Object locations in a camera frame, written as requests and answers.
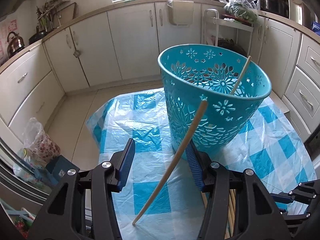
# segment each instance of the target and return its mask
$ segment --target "basket rim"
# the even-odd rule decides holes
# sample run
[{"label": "basket rim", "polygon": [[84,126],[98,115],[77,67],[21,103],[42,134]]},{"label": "basket rim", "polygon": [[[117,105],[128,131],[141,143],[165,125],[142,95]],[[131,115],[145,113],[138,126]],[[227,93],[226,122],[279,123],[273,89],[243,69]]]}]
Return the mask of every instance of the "basket rim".
[{"label": "basket rim", "polygon": [[[271,91],[272,91],[272,86],[271,86],[270,78],[269,78],[268,75],[267,75],[256,63],[254,63],[253,61],[251,61],[251,62],[252,62],[253,64],[255,64],[255,65],[261,70],[261,72],[266,76],[267,82],[268,82],[269,85],[270,85],[270,86],[269,86],[270,89],[269,89],[266,93],[264,93],[263,95],[261,95],[261,96],[258,96],[258,97],[250,97],[250,98],[247,98],[247,97],[239,97],[239,96],[230,95],[230,94],[224,94],[224,93],[216,92],[216,91],[211,90],[211,89],[206,89],[206,88],[203,88],[203,87],[196,86],[196,85],[191,84],[190,82],[187,82],[187,81],[185,81],[184,79],[182,79],[182,78],[174,75],[173,73],[171,73],[171,72],[170,72],[169,70],[167,70],[167,69],[162,65],[162,63],[160,62],[160,59],[161,59],[161,57],[162,57],[162,54],[164,54],[167,50],[172,49],[172,48],[175,48],[175,47],[180,47],[180,46],[193,46],[193,45],[196,45],[196,46],[205,46],[205,47],[214,47],[214,48],[219,48],[219,49],[222,49],[222,50],[231,51],[231,52],[233,52],[233,53],[236,53],[236,52],[234,52],[234,51],[232,51],[232,50],[230,50],[230,49],[225,49],[225,48],[222,48],[222,47],[217,47],[217,46],[212,46],[212,45],[206,45],[206,44],[187,43],[187,44],[175,45],[175,46],[171,46],[171,47],[165,49],[165,50],[162,51],[162,52],[160,53],[160,55],[158,56],[158,64],[159,64],[161,70],[165,71],[165,72],[166,72],[167,74],[169,74],[170,76],[178,79],[180,82],[183,82],[183,83],[187,84],[188,86],[197,87],[198,89],[200,89],[200,90],[202,90],[202,91],[209,92],[209,93],[213,93],[213,94],[217,94],[217,95],[223,95],[223,96],[226,96],[227,98],[235,98],[235,97],[236,97],[236,98],[239,98],[239,99],[242,99],[242,100],[256,101],[256,100],[259,100],[259,99],[265,99],[265,98],[267,98],[267,97],[270,95],[270,93],[271,93]],[[241,54],[239,54],[239,53],[236,53],[236,54],[237,54],[239,57],[242,57],[242,58],[247,59],[247,57],[245,57],[245,56],[243,56],[243,55],[241,55]]]}]

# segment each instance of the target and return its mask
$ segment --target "metal screw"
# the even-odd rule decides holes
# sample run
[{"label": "metal screw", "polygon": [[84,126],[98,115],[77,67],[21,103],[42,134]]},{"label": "metal screw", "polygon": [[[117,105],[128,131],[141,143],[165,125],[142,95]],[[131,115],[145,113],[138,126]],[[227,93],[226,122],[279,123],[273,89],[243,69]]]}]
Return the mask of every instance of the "metal screw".
[{"label": "metal screw", "polygon": [[253,170],[251,169],[246,169],[245,170],[245,174],[249,175],[249,176],[252,176],[254,174]]},{"label": "metal screw", "polygon": [[67,174],[70,175],[70,176],[75,175],[76,174],[76,170],[75,169],[68,170]]},{"label": "metal screw", "polygon": [[216,162],[210,163],[210,166],[211,166],[211,168],[213,168],[213,169],[217,169],[217,168],[220,167],[219,163],[216,163]]},{"label": "metal screw", "polygon": [[104,162],[102,163],[102,167],[109,168],[111,166],[111,162]]}]

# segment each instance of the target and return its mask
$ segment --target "countertop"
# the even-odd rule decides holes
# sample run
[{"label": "countertop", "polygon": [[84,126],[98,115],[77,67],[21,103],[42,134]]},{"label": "countertop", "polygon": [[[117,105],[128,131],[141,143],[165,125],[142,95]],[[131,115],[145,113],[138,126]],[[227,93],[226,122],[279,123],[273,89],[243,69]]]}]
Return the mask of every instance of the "countertop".
[{"label": "countertop", "polygon": [[[112,5],[109,6],[105,6],[102,7],[100,9],[94,10],[92,12],[86,13],[84,15],[81,15],[73,20],[71,20],[70,22],[62,25],[61,27],[59,27],[58,29],[52,31],[51,33],[49,33],[47,36],[45,36],[43,39],[31,44],[30,46],[26,47],[25,49],[23,49],[22,51],[20,51],[19,53],[17,53],[16,55],[14,55],[12,58],[10,58],[7,62],[5,62],[2,66],[0,66],[0,73],[2,71],[4,71],[12,62],[14,62],[15,60],[17,60],[19,57],[21,57],[23,54],[27,53],[28,51],[34,49],[35,47],[39,46],[42,42],[46,41],[47,39],[49,39],[50,37],[52,37],[53,35],[57,34],[58,32],[60,32],[61,30],[68,28],[69,26],[80,22],[86,18],[89,18],[91,16],[94,16],[96,14],[99,13],[103,13],[106,11],[110,11],[113,9],[117,9],[117,8],[121,8],[121,7],[125,7],[125,6],[131,6],[131,5],[137,5],[137,4],[143,4],[143,3],[153,3],[153,2],[166,2],[168,0],[129,0],[129,1],[122,1],[122,2],[117,2],[114,3]],[[196,3],[203,3],[203,4],[209,4],[209,5],[213,5],[216,7],[224,7],[225,3],[221,3],[218,1],[211,1],[211,0],[182,0],[182,1],[192,1],[192,2],[196,2]],[[305,26],[302,26],[292,20],[289,20],[287,18],[284,18],[282,16],[273,14],[273,13],[269,13],[269,12],[265,12],[265,11],[258,11],[259,15],[264,16],[264,17],[268,17],[270,19],[282,22],[286,25],[291,26],[292,28],[299,30],[300,32],[304,33],[305,35],[309,36],[310,38],[312,38],[313,40],[315,40],[316,42],[318,42],[320,44],[320,36],[315,34],[312,30],[308,29]]]}]

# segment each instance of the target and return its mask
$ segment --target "metal kettle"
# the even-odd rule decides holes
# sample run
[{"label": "metal kettle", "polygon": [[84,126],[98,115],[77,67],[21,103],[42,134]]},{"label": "metal kettle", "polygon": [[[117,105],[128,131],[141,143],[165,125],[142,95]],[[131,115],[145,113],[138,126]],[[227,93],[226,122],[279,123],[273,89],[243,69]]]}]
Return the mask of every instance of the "metal kettle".
[{"label": "metal kettle", "polygon": [[[9,36],[10,34],[14,34],[14,37],[9,42]],[[8,57],[11,58],[13,55],[17,54],[19,51],[24,49],[24,42],[21,36],[19,36],[19,33],[15,32],[9,32],[7,37],[7,42],[9,43],[7,47]]]}]

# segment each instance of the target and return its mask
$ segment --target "white metal cart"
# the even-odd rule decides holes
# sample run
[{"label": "white metal cart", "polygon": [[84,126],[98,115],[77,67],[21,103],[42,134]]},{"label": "white metal cart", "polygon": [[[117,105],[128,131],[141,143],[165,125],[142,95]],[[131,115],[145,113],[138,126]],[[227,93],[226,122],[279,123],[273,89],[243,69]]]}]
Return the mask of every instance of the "white metal cart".
[{"label": "white metal cart", "polygon": [[[208,12],[214,12],[215,17],[209,17]],[[244,30],[250,32],[250,41],[249,41],[249,47],[248,47],[248,53],[250,52],[251,48],[251,39],[252,39],[252,32],[253,27],[247,26],[238,22],[231,22],[224,19],[219,18],[219,12],[216,9],[207,9],[204,11],[204,44],[207,42],[207,23],[212,23],[216,25],[216,39],[215,39],[215,46],[218,46],[218,38],[219,38],[219,25],[228,26],[231,28],[236,28],[236,42],[235,44],[238,44],[238,30]]]}]

